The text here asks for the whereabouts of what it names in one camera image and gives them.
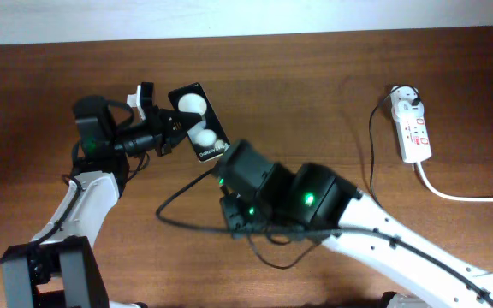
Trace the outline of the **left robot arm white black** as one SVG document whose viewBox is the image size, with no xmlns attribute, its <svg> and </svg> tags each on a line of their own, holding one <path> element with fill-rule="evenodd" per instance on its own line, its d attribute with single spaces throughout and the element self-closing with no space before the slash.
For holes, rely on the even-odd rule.
<svg viewBox="0 0 493 308">
<path fill-rule="evenodd" d="M 142 98 L 142 120 L 116 123 L 115 101 L 90 96 L 73 107 L 83 157 L 73 157 L 68 191 L 55 214 L 31 242 L 3 254 L 9 307 L 115 307 L 92 252 L 104 219 L 134 173 L 128 163 L 148 151 L 169 154 L 201 122 L 197 112 L 160 109 Z"/>
</svg>

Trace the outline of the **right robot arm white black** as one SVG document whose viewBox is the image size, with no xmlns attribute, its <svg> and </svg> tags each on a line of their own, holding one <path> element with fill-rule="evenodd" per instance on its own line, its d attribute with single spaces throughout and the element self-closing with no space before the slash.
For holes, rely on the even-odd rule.
<svg viewBox="0 0 493 308">
<path fill-rule="evenodd" d="M 214 174 L 235 237 L 281 234 L 349 256 L 406 289 L 391 293 L 386 307 L 493 307 L 492 272 L 414 233 L 332 169 L 305 163 L 291 172 L 239 140 Z"/>
</svg>

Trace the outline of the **black smartphone with white circles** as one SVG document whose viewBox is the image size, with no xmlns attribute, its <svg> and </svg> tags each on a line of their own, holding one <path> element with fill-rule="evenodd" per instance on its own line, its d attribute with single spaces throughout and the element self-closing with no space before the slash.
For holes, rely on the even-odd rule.
<svg viewBox="0 0 493 308">
<path fill-rule="evenodd" d="M 200 83 L 170 91 L 168 98 L 175 110 L 200 116 L 200 121 L 187 131 L 187 136 L 201 163 L 220 157 L 228 149 L 229 138 Z"/>
</svg>

